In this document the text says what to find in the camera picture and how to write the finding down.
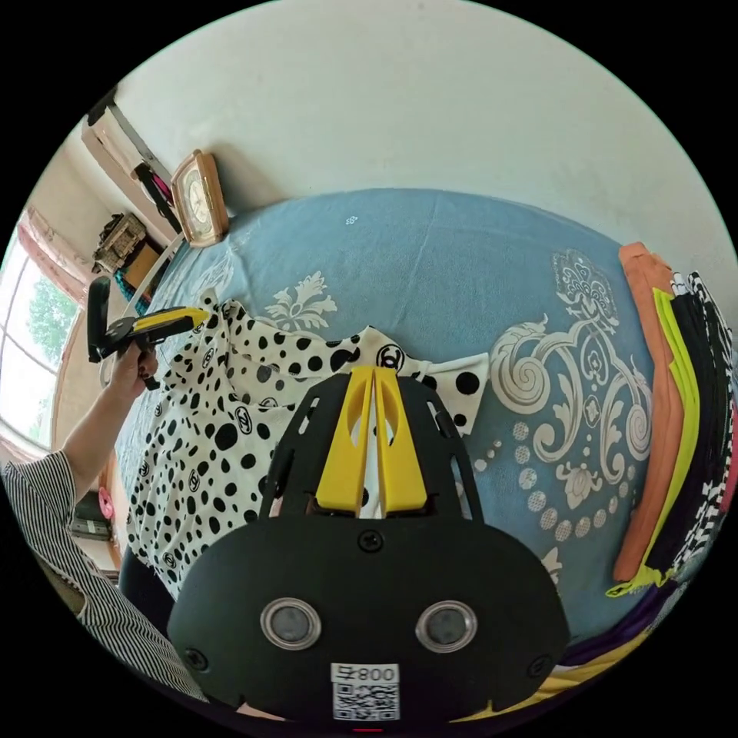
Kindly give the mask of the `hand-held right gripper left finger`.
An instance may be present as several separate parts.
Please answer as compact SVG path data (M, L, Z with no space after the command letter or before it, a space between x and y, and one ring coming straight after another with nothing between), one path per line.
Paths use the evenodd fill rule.
M374 369L349 375L315 500L328 512L359 512L362 506Z

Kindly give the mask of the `person's left hand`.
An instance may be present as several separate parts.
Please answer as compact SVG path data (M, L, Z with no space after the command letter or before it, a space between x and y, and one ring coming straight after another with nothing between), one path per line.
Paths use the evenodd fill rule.
M142 350L131 343L124 351L119 351L106 392L115 401L131 406L146 389L145 381L154 377L158 369L158 359L154 348Z

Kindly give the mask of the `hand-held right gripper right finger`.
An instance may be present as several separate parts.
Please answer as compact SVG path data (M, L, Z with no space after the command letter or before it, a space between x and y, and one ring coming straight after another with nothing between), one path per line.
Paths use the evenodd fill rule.
M374 403L381 513L408 514L422 510L427 493L401 388L391 369L374 371Z

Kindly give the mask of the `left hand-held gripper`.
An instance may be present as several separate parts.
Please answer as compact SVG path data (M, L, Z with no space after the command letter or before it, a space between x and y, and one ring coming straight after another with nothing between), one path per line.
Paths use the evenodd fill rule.
M155 337L170 337L193 331L209 319L209 312L196 307L175 307L156 311L143 317L123 317L112 323L98 340L99 379L103 389L109 385L106 369L108 359L124 354L130 344L136 344L143 354L151 353Z

